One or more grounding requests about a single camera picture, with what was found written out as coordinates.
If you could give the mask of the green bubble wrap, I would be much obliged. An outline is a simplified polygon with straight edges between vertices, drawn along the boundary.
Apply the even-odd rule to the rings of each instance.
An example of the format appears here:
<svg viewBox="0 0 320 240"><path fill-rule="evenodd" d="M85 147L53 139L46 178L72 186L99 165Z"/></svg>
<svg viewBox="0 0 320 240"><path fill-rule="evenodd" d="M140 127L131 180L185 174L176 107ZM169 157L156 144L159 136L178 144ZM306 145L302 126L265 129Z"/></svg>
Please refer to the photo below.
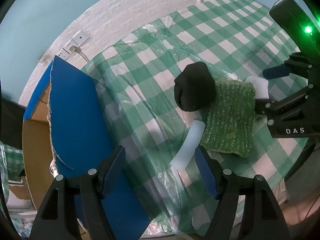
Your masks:
<svg viewBox="0 0 320 240"><path fill-rule="evenodd" d="M229 80L215 84L216 98L210 104L200 145L225 154L249 156L255 120L255 90L251 83Z"/></svg>

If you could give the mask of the black soft ball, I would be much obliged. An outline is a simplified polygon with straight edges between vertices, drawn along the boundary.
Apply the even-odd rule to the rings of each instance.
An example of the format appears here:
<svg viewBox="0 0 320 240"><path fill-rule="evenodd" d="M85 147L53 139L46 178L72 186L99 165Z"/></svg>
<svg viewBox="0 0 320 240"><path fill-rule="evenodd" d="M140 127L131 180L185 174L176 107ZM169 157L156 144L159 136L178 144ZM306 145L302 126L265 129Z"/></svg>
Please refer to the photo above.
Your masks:
<svg viewBox="0 0 320 240"><path fill-rule="evenodd" d="M187 65L174 83L175 102L185 112L203 109L216 98L215 80L204 62Z"/></svg>

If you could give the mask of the white wall socket strip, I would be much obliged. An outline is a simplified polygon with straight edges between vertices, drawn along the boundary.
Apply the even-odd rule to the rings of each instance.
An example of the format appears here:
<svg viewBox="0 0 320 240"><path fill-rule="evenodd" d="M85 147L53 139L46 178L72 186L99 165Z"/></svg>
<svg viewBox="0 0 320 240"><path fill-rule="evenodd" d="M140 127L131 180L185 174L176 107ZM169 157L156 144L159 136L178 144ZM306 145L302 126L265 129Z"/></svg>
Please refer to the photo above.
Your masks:
<svg viewBox="0 0 320 240"><path fill-rule="evenodd" d="M84 31L80 30L75 33L72 38L60 49L58 57L63 60L67 60L76 49L79 49L81 45L88 39L88 35Z"/></svg>

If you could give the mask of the light blue foam cylinder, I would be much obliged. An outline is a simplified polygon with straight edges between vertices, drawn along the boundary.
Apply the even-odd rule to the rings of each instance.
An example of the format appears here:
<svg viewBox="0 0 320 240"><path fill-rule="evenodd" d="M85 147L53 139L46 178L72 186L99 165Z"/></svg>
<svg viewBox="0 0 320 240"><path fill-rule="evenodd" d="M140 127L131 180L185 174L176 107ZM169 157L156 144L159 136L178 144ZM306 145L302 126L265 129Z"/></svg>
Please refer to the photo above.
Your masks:
<svg viewBox="0 0 320 240"><path fill-rule="evenodd" d="M193 120L188 134L182 146L173 157L170 165L176 170L185 170L195 154L205 130L205 123L200 120Z"/></svg>

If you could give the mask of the far left checkered cloth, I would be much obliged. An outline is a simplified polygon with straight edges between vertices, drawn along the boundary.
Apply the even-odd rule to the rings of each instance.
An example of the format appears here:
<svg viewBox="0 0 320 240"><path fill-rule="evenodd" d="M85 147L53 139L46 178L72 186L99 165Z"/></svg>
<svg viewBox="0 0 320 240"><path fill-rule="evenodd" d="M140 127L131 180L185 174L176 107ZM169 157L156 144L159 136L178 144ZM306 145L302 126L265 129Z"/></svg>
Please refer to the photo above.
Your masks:
<svg viewBox="0 0 320 240"><path fill-rule="evenodd" d="M23 151L1 142L1 182L5 202L9 198L9 181L20 182L23 169Z"/></svg>

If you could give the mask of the grey cloth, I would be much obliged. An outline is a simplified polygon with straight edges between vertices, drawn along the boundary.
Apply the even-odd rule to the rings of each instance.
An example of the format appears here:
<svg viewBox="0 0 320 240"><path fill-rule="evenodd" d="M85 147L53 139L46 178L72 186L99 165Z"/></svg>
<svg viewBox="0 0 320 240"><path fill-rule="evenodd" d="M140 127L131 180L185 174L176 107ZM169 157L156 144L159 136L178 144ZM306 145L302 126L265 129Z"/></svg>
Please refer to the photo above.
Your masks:
<svg viewBox="0 0 320 240"><path fill-rule="evenodd" d="M257 76L249 76L245 82L253 85L255 90L255 99L269 99L267 79Z"/></svg>

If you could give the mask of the blue-edged cardboard box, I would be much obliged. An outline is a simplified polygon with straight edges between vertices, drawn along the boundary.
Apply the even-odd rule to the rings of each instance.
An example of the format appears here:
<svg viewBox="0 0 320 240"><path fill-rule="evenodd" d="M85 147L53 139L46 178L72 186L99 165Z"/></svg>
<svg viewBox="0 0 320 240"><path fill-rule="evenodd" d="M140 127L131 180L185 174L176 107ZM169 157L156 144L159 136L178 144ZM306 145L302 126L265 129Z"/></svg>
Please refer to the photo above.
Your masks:
<svg viewBox="0 0 320 240"><path fill-rule="evenodd" d="M22 144L27 183L38 212L56 176L81 176L117 147L108 134L94 80L54 57L25 109ZM79 229L87 230L81 197L74 199ZM123 168L101 202L115 239L139 239L150 223Z"/></svg>

